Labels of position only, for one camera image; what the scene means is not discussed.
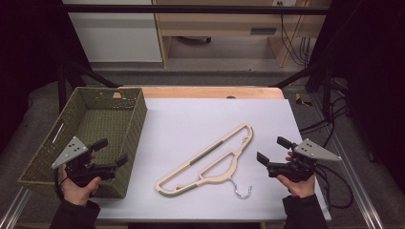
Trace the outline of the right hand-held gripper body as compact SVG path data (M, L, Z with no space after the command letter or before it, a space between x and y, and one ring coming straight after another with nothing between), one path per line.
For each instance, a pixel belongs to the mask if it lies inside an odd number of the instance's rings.
M292 143L288 150L293 160L286 163L269 162L266 166L269 177L283 175L293 182L305 181L314 174L318 160L340 161L341 157L326 150L309 139L300 144Z

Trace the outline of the black metal frame bar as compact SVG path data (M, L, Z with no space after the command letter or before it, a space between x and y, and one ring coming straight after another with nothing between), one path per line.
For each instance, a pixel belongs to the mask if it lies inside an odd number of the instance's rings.
M86 5L67 4L67 12L99 13L212 13L212 14L287 14L327 15L330 8L308 7L245 7L245 6L202 6L202 5Z

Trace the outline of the person's right hand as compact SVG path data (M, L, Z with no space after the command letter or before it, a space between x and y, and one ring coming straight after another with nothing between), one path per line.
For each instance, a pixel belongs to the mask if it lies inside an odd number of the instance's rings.
M315 175L305 181L293 182L283 175L276 177L294 197L307 198L315 194Z

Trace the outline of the black curtain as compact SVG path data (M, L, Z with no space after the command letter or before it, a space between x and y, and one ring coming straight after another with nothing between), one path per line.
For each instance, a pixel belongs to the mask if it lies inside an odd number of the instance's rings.
M405 194L405 0L331 0L313 56L340 27L334 77L349 83L349 102L372 152Z
M0 0L0 154L32 91L55 82L60 68L72 86L84 85L70 64L90 63L62 6L63 0Z

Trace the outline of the aluminium rail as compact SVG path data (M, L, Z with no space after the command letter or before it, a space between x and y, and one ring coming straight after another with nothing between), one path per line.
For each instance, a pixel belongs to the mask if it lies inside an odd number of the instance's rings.
M341 157L340 168L343 176L352 188L353 198L360 210L362 218L365 220L369 229L385 229L384 224L378 215L372 200L366 191L362 179L355 171L353 164L350 162L347 152L344 149L342 141L335 132L336 118L344 115L349 108L344 104L343 98L324 103L319 94L309 95L316 112L321 119L326 119L330 124L326 124L324 132L327 139L322 142L324 147L331 147L335 153Z
M25 209L32 192L21 187L6 213L0 218L0 229L13 229Z

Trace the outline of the white cabinet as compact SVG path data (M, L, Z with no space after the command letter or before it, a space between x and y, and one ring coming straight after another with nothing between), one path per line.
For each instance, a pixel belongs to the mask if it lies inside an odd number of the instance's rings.
M69 16L91 63L162 61L153 13L70 12Z

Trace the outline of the person's left hand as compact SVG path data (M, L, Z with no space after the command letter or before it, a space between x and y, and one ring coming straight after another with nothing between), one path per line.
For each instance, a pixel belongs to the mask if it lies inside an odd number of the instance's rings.
M90 198L98 190L100 177L93 178L85 187L77 186L67 177L67 173L63 170L64 181L61 183L61 190L66 201L73 205L85 207Z

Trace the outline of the beige clothes hanger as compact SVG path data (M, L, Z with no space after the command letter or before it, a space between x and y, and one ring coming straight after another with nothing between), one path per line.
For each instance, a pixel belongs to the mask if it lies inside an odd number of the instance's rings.
M203 158L220 148L223 144L225 144L231 137L235 136L241 131L246 131L246 135L242 138L242 143L241 145L235 150L235 151L229 151L225 153L223 156L219 157L216 161L208 165L206 168L204 168L200 173L199 177L196 181L187 184L187 185L181 185L178 187L175 187L172 190L167 190L164 189L163 186L172 180L174 177L180 175L187 169L191 168L192 166L196 165L199 161L201 161ZM233 180L233 175L235 174L238 166L238 160L239 157L243 154L247 146L250 144L254 136L253 128L250 124L248 123L242 123L238 127L236 127L234 130L230 131L228 134L217 140L215 143L213 143L211 146L207 147L206 149L202 150L200 153L192 157L190 160L186 161L183 163L183 165L179 166L178 168L174 169L172 172L167 174L166 176L162 177L156 184L155 184L155 189L163 196L166 197L177 197L180 195L185 194L186 192L189 192L191 190L197 189L200 186L203 186L205 184L220 184L224 183L226 181L230 181L234 187L234 193L237 198L239 199L247 199L251 196L252 193L252 187L249 186L247 189L247 194L242 195L239 190L238 190L238 185L237 183ZM224 159L227 157L231 157L230 165L228 169L221 175L215 176L215 177L205 177L204 175L212 170L215 166L217 166L220 162L222 162Z

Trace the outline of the green woven basket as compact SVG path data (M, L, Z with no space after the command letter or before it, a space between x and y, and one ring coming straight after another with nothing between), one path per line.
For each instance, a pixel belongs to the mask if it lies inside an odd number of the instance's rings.
M128 162L117 169L114 178L101 182L96 196L124 198L146 114L140 88L76 88L18 182L54 198L52 163L68 142L77 137L89 146L106 138L108 145L96 153L95 163L110 164L121 156L128 156Z

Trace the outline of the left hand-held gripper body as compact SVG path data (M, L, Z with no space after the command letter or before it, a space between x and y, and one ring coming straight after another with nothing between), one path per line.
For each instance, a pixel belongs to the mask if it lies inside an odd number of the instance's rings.
M95 164L92 162L92 145L85 145L74 136L61 154L52 163L54 170L65 166L67 177L79 187L85 187L93 178L102 180L116 176L116 164Z

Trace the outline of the light wooden desk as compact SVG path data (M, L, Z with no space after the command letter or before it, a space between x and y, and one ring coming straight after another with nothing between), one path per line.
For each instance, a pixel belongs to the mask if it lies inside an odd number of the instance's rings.
M152 0L154 5L327 8L331 0ZM158 13L163 37L262 36L268 39L279 67L292 57L292 45L302 37L315 39L323 15Z

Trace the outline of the yellow and black tool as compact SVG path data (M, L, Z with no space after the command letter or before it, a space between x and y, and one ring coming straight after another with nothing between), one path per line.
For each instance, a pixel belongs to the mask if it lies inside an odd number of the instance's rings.
M307 107L311 107L311 106L312 106L312 103L311 103L311 102L303 101L300 94L296 94L296 95L295 95L295 101L296 101L296 104L299 104L299 105L303 105L303 106L307 106Z

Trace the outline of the black metal stand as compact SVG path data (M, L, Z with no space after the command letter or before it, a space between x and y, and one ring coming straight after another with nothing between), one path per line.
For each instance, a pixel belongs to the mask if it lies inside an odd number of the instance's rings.
M73 61L65 62L60 65L57 71L57 90L60 112L62 112L68 101L66 83L69 83L73 88L85 87L86 84L82 79L82 75L90 76L93 80L107 88L119 87L119 84L95 73L91 68L84 67Z
M331 75L328 64L325 61L316 61L314 64L306 67L302 71L293 74L275 85L272 85L272 88L284 89L286 86L305 76L309 77L309 80L305 86L308 93L316 93L319 89L322 89L322 114L327 120L331 120Z

